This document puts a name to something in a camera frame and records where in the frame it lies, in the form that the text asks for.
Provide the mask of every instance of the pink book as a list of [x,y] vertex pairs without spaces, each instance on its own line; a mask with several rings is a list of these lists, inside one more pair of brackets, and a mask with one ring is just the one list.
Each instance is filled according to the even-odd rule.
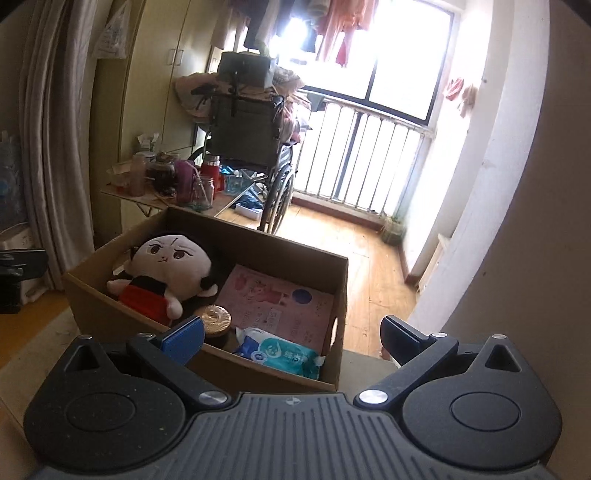
[[333,296],[236,265],[216,300],[232,326],[257,327],[322,352]]

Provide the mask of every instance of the hanging clothes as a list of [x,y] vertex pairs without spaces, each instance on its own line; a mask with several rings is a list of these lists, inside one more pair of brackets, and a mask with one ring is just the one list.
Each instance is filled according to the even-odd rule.
[[294,0],[294,5],[291,9],[291,16],[293,18],[301,18],[302,20],[309,20],[308,7],[310,0]]
[[345,32],[338,63],[346,66],[353,34],[357,29],[369,30],[377,6],[378,0],[333,0],[328,15],[319,24],[318,33],[324,35],[324,39],[317,59],[328,61],[335,49],[339,33]]
[[465,118],[468,112],[471,112],[474,108],[477,93],[478,89],[472,84],[463,89],[460,103],[457,106],[457,111],[460,112],[462,118]]
[[329,14],[330,0],[310,0],[307,15],[309,18],[322,18]]
[[445,98],[451,102],[453,102],[461,93],[462,89],[464,88],[464,79],[459,77],[457,79],[452,79],[447,85],[447,89],[445,92]]
[[291,12],[294,9],[296,0],[281,0],[279,13],[277,14],[277,22],[275,24],[275,33],[282,36],[287,28],[287,24],[291,19]]
[[306,38],[301,45],[301,49],[303,51],[316,53],[316,39],[318,38],[318,32],[309,20],[306,22],[306,30]]
[[[262,17],[261,22],[258,24],[258,28],[254,30],[254,25],[252,25],[252,18],[251,22],[248,25],[248,33],[246,34],[246,40],[244,41],[244,46],[246,48],[254,48],[261,52],[261,54],[267,55],[268,54],[268,46],[269,42],[275,35],[275,26],[277,25],[277,17],[279,15],[279,10],[281,8],[281,0],[269,0],[267,4],[267,10],[265,11],[265,15]],[[247,45],[250,38],[254,36],[254,42],[252,43],[252,47]]]
[[222,9],[213,28],[211,45],[212,47],[225,50],[226,40],[234,34],[234,50],[238,49],[238,42],[242,32],[246,28],[246,15],[238,8],[237,2],[233,0],[224,0]]

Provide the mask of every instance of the metal bar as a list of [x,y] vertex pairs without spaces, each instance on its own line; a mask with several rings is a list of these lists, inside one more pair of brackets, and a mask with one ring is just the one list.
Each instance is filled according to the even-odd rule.
[[375,62],[374,62],[374,68],[371,71],[371,75],[369,77],[369,82],[368,82],[368,89],[365,92],[365,101],[369,102],[369,96],[371,95],[371,89],[374,88],[374,82],[375,82],[375,74],[378,71],[378,56],[376,55],[375,57]]
[[[306,121],[308,123],[310,123],[310,117],[312,116],[312,111],[309,111],[308,113],[308,118],[306,119]],[[297,173],[297,169],[300,166],[300,158],[301,158],[301,153],[304,151],[304,143],[306,143],[306,138],[308,137],[308,132],[306,131],[306,133],[304,134],[304,139],[301,141],[301,145],[300,145],[300,152],[297,155],[297,162],[295,163],[295,172]]]
[[384,120],[390,120],[396,124],[403,125],[409,128],[410,130],[414,130],[419,133],[425,133],[427,137],[432,137],[434,134],[433,130],[427,127],[426,125],[416,124],[414,122],[401,118],[400,116],[397,116],[393,113],[389,113],[387,111],[380,110],[371,106],[362,105],[361,103],[359,103],[359,101],[353,101],[336,96],[325,96],[324,101],[326,103],[334,103],[335,105],[339,106],[347,106],[358,112],[363,112],[367,113],[368,115],[377,116],[379,118],[383,118]]
[[340,188],[340,186],[343,183],[343,176],[342,176],[343,162],[345,161],[345,157],[346,157],[345,152],[347,150],[349,150],[349,155],[351,152],[351,150],[348,149],[348,146],[351,146],[351,148],[352,148],[352,144],[350,142],[353,140],[352,133],[353,133],[353,130],[355,129],[354,125],[355,125],[355,122],[353,121],[353,118],[351,118],[351,125],[349,126],[349,133],[347,134],[347,140],[345,141],[345,145],[343,146],[343,152],[340,155],[339,169],[337,170],[337,173],[336,173],[335,184],[333,185],[333,190],[330,194],[331,199],[335,198],[335,191],[337,189],[337,186]]
[[365,169],[365,175],[363,177],[363,181],[361,182],[361,188],[359,189],[359,195],[357,195],[357,202],[355,202],[355,208],[357,208],[357,206],[359,205],[359,199],[361,198],[361,194],[363,193],[363,187],[365,186],[365,180],[368,177],[368,172],[369,172],[369,167],[371,166],[371,161],[374,158],[375,146],[378,144],[379,133],[382,130],[382,123],[383,122],[384,121],[380,119],[380,121],[379,121],[379,127],[378,127],[378,135],[376,135],[376,137],[375,137],[374,147],[373,147],[373,149],[371,151],[371,155],[369,156],[368,167]]
[[445,45],[445,53],[443,54],[443,57],[441,58],[441,65],[439,65],[439,73],[437,74],[437,81],[435,82],[435,87],[433,87],[433,94],[431,95],[431,102],[429,103],[429,108],[427,110],[427,115],[426,115],[426,120],[427,123],[429,122],[429,120],[431,119],[431,114],[433,113],[433,108],[435,107],[435,100],[437,99],[437,94],[439,93],[439,90],[441,89],[441,77],[443,75],[443,69],[445,68],[445,62],[447,59],[447,53],[449,50],[449,42],[452,39],[452,31],[453,31],[453,17],[454,15],[450,12],[447,12],[445,10],[443,10],[444,12],[446,12],[449,15],[449,27],[448,27],[448,31],[447,31],[447,43]]
[[363,147],[363,139],[365,138],[365,131],[368,129],[368,122],[369,122],[369,115],[367,120],[365,121],[365,125],[363,126],[363,133],[361,134],[361,141],[359,142],[359,149],[357,150],[357,155],[355,155],[355,161],[353,162],[353,168],[351,169],[351,176],[349,177],[349,183],[347,184],[347,189],[345,190],[345,196],[343,197],[343,203],[347,201],[347,195],[349,193],[349,188],[351,187],[351,180],[353,180],[353,173],[355,173],[355,167],[357,166],[357,159],[359,158],[359,153],[361,152],[361,147]]
[[316,148],[314,149],[314,156],[312,156],[312,163],[310,164],[310,171],[308,172],[308,179],[306,180],[306,187],[304,191],[308,191],[308,184],[310,183],[310,177],[312,175],[312,168],[314,168],[314,160],[316,159],[316,152],[318,152],[318,145],[320,145],[320,138],[322,137],[322,129],[324,128],[324,120],[326,120],[327,110],[324,111],[322,116],[322,125],[320,126],[320,132],[318,133],[318,141],[316,142]]
[[398,213],[398,209],[400,208],[400,205],[402,203],[402,199],[406,195],[406,191],[408,189],[408,184],[410,182],[410,177],[413,174],[415,165],[417,164],[417,157],[418,157],[418,153],[421,151],[421,145],[423,144],[423,140],[424,140],[423,136],[421,136],[421,138],[418,140],[417,149],[414,152],[413,164],[411,165],[411,167],[408,171],[407,179],[404,182],[404,188],[400,192],[400,196],[398,197],[398,203],[396,204],[396,208],[394,209],[394,213],[392,214],[392,216],[394,216]]
[[318,193],[316,194],[317,197],[320,197],[320,191],[322,190],[322,183],[324,182],[324,175],[326,174],[326,167],[328,167],[328,165],[329,165],[330,152],[332,150],[333,144],[335,143],[336,130],[339,127],[340,114],[342,111],[343,111],[343,107],[339,107],[339,115],[336,118],[335,131],[333,132],[333,138],[330,141],[329,154],[326,157],[326,163],[324,164],[324,171],[322,172],[322,178],[320,179],[320,186],[318,187]]
[[398,156],[398,161],[396,162],[396,168],[394,168],[394,173],[392,174],[392,180],[390,180],[390,187],[388,188],[388,193],[386,194],[386,199],[384,200],[384,204],[382,205],[382,211],[380,215],[384,212],[384,207],[388,203],[388,198],[390,197],[390,193],[392,192],[392,185],[394,184],[394,178],[396,177],[396,171],[398,170],[398,166],[400,165],[400,159],[402,158],[402,154],[404,153],[404,147],[406,147],[406,140],[408,139],[408,130],[406,137],[404,137],[404,143],[402,144],[402,149],[400,150],[400,155]]
[[397,124],[394,124],[394,128],[392,129],[392,135],[390,135],[390,142],[388,143],[388,149],[386,150],[386,156],[384,157],[384,163],[382,163],[382,170],[379,171],[378,181],[375,183],[374,194],[371,196],[371,200],[369,201],[368,211],[371,210],[371,206],[374,204],[375,194],[378,191],[379,181],[382,179],[382,173],[384,173],[384,165],[386,165],[388,155],[390,155],[390,147],[392,147],[392,139],[394,138],[394,132],[396,131],[397,126],[398,126]]
[[361,117],[363,116],[360,112],[355,112],[355,124],[353,126],[353,132],[351,133],[351,140],[349,141],[349,147],[347,148],[347,154],[345,155],[345,159],[341,162],[342,169],[339,175],[339,181],[335,188],[335,191],[332,194],[332,198],[339,198],[340,190],[343,187],[343,180],[345,179],[345,174],[347,173],[347,166],[349,165],[349,160],[351,159],[351,154],[353,153],[353,146],[355,145],[355,138],[357,137],[357,132],[359,131],[359,124],[361,123]]
[[136,203],[136,205],[138,206],[139,211],[142,212],[146,218],[149,218],[150,210],[144,210],[139,203]]
[[380,105],[379,103],[374,103],[368,100],[353,97],[351,95],[345,95],[342,93],[332,92],[331,90],[324,90],[322,88],[310,86],[306,86],[306,91],[319,93],[324,97],[327,97],[327,99],[338,99],[340,101],[348,102],[348,106],[352,106],[354,108],[360,107],[360,109],[371,109],[374,115],[391,115],[393,118],[401,119],[402,121],[406,120],[410,125],[412,125],[415,128],[428,129],[428,120],[423,120],[422,118],[409,115],[407,113],[401,112],[394,108],[387,107],[385,105]]

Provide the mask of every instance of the wooden floor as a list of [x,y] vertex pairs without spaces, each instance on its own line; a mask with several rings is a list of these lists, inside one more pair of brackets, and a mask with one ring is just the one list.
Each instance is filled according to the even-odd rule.
[[[250,228],[258,226],[233,210],[226,210],[220,218]],[[397,250],[385,245],[373,230],[294,205],[278,235],[348,257],[345,349],[381,356],[382,318],[394,314],[407,320],[416,304],[414,289],[402,279]]]
[[0,368],[68,307],[66,294],[48,291],[15,315],[0,315]]

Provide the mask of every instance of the jar lid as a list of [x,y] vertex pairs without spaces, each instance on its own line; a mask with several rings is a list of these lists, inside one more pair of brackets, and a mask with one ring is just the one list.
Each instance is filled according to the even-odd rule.
[[200,307],[195,310],[194,314],[201,317],[205,327],[205,335],[208,337],[224,335],[232,322],[230,313],[225,308],[217,305]]
[[220,157],[218,155],[211,155],[209,153],[206,153],[203,156],[203,163],[205,165],[219,165]]
[[141,155],[142,157],[145,157],[145,158],[155,158],[156,157],[155,152],[146,152],[146,151],[136,152],[135,155]]

